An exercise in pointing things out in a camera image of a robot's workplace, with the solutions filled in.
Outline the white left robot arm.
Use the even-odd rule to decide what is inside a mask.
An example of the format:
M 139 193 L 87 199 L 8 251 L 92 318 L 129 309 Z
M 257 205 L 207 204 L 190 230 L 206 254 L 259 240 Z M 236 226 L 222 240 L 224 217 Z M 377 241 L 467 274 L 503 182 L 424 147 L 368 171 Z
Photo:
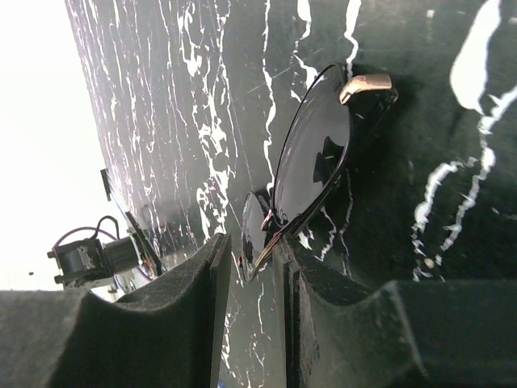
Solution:
M 119 223 L 112 216 L 101 220 L 113 221 L 117 235 L 98 224 L 79 227 L 61 236 L 47 253 L 56 260 L 59 269 L 54 282 L 65 289 L 108 286 L 110 293 L 131 293 L 139 287 L 136 274 L 145 283 L 163 274 L 165 267 L 143 229 L 131 213 L 125 217 L 130 228 L 123 238 L 119 235 Z

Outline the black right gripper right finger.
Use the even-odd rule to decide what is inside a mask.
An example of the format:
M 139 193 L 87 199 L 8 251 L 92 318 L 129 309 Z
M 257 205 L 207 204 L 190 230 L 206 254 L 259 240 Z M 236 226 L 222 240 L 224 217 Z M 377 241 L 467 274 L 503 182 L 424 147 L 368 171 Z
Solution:
M 369 291 L 287 239 L 272 259 L 286 386 L 515 386 L 514 281 L 391 280 Z

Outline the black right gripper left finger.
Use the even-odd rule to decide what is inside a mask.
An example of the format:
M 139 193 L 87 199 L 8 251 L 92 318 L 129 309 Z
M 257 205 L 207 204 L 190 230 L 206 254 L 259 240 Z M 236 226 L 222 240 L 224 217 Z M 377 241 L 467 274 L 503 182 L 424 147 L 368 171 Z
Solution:
M 4 387 L 215 387 L 232 243 L 107 302 L 82 289 L 1 294 Z

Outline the black sunglasses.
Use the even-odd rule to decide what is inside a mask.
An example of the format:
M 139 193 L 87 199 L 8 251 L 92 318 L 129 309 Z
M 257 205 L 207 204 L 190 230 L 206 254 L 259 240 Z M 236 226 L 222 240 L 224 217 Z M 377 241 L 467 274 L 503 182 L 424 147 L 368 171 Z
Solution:
M 388 74 L 348 76 L 336 63 L 314 79 L 292 118 L 272 189 L 246 196 L 238 258 L 245 283 L 255 279 L 282 237 L 299 234 L 323 207 L 397 98 Z

